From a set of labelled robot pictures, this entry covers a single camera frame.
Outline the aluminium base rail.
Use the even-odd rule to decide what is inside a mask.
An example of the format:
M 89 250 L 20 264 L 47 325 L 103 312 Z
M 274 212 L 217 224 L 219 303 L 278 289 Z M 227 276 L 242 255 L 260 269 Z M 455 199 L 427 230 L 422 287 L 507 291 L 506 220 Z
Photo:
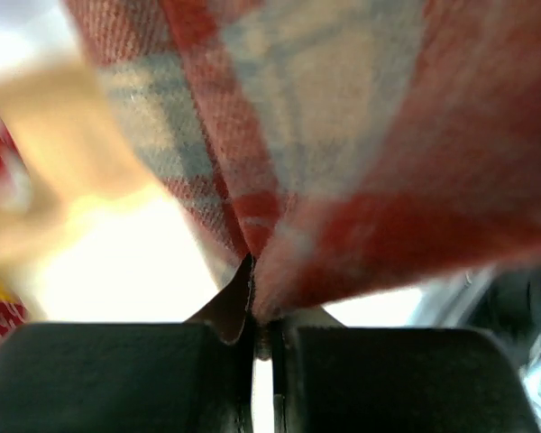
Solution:
M 471 327 L 494 337 L 518 368 L 541 429 L 541 266 L 466 272 L 421 291 L 408 324 Z

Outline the white red poppy skirt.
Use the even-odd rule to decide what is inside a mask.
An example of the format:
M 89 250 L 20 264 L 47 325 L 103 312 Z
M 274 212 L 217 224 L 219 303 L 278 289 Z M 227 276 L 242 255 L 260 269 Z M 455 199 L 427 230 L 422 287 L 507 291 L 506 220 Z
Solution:
M 24 211 L 31 202 L 30 175 L 0 117 L 0 210 Z

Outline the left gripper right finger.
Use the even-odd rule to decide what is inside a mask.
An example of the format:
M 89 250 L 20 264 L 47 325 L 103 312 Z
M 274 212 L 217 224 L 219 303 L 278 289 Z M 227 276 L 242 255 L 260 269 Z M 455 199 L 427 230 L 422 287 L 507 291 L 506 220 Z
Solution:
M 457 328 L 344 327 L 321 309 L 270 324 L 279 432 L 536 432 L 495 340 Z

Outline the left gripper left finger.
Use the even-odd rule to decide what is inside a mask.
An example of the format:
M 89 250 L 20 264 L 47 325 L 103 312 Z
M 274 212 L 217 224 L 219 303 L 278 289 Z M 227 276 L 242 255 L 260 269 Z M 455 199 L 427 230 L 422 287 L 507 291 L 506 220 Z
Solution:
M 249 432 L 254 260 L 182 323 L 42 323 L 0 345 L 0 432 Z

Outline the red beige plaid skirt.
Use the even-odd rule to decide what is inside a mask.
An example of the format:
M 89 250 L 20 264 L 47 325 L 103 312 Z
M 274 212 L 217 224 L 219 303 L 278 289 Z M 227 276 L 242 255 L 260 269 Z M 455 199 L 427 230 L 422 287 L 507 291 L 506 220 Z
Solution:
M 70 1 L 253 312 L 541 261 L 541 1 Z

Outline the wooden clothes rack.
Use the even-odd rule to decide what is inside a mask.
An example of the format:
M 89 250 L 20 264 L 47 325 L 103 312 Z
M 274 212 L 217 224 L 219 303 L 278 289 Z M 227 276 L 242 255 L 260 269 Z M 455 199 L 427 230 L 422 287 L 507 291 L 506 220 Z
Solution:
M 0 116 L 33 190 L 28 211 L 0 212 L 0 268 L 68 246 L 99 218 L 135 208 L 160 192 L 83 62 L 1 79 Z

